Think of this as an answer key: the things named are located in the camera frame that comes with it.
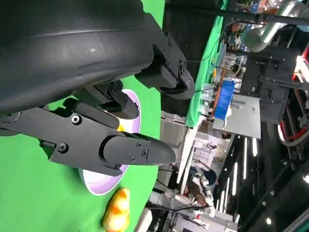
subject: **green tablecloth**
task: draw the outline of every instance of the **green tablecloth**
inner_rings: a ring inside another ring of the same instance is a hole
[[[227,0],[223,1],[223,5],[221,9],[226,8]],[[214,58],[216,63],[216,58],[218,58],[217,49],[219,44],[219,36],[221,34],[223,23],[223,17],[217,16],[214,23],[211,33],[209,35],[204,54],[202,56],[202,62],[200,63],[200,67],[197,74],[197,79],[195,82],[195,90],[200,91],[203,89],[205,83],[209,83],[211,79],[211,73],[209,73],[209,69],[211,66],[212,59]],[[194,94],[193,98],[190,101],[190,107],[186,116],[186,126],[194,127],[197,125],[198,119],[201,113],[198,111],[198,107],[200,105],[202,92],[197,92]]]
[[[145,11],[162,25],[164,0],[143,3]],[[123,82],[140,99],[141,133],[159,138],[159,92],[147,89],[133,76]],[[37,139],[1,137],[0,153],[0,232],[102,231],[100,220],[114,191],[105,196],[91,195],[76,169],[48,161]],[[134,230],[156,176],[155,166],[130,166],[119,183],[119,187],[131,191],[128,232]]]

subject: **pipe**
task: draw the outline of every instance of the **pipe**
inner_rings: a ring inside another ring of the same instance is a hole
[[[289,16],[291,20],[296,20],[298,17],[309,18],[309,7],[301,2],[288,0],[274,16]],[[277,22],[269,22],[261,28],[254,28],[243,33],[241,40],[250,51],[260,52],[268,46],[277,31],[285,25],[286,23],[279,22],[279,20]]]

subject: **blue container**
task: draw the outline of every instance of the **blue container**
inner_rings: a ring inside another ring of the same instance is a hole
[[[234,87],[235,87],[234,81],[223,81],[222,82],[219,100],[217,103],[216,110],[214,112],[215,118],[221,119],[223,121],[225,120],[227,110],[232,100]]]

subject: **purple bowl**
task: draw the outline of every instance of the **purple bowl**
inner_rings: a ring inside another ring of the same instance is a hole
[[[122,125],[127,132],[130,133],[139,133],[140,132],[140,119],[141,119],[141,110],[140,110],[140,101],[135,92],[130,89],[123,89],[124,93],[126,93],[139,107],[140,115],[133,120],[125,120],[119,119],[120,125]],[[122,165],[120,170],[123,172],[120,176],[110,176],[104,175],[100,173],[94,173],[88,170],[79,169],[79,174],[81,179],[89,192],[93,195],[101,196],[109,191],[111,191],[121,180],[123,175],[127,170],[128,165]]]

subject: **ceiling light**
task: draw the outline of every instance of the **ceiling light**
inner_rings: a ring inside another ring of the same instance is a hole
[[[245,138],[245,146],[243,149],[243,179],[247,178],[247,137]]]
[[[253,152],[253,156],[256,157],[256,155],[257,155],[257,142],[256,142],[256,138],[252,139],[252,152]]]
[[[227,185],[226,185],[226,195],[225,195],[225,201],[224,201],[224,211],[226,212],[226,206],[227,206],[227,197],[228,197],[228,187],[230,185],[230,177],[227,179]]]
[[[223,213],[223,204],[224,204],[224,190],[221,193],[221,199],[220,199],[220,209],[219,212]]]
[[[309,184],[309,175],[304,176],[303,179]]]
[[[270,225],[270,224],[271,224],[270,218],[266,218],[266,223],[267,223],[267,225]]]
[[[219,210],[219,199],[217,199],[217,205],[216,205],[216,210]]]
[[[304,59],[301,56],[297,56],[296,58],[296,67],[295,72],[301,71],[305,80],[309,82],[309,69],[304,62]]]
[[[237,169],[238,163],[234,164],[234,173],[233,173],[233,188],[232,188],[232,195],[236,195],[236,187],[237,187]]]

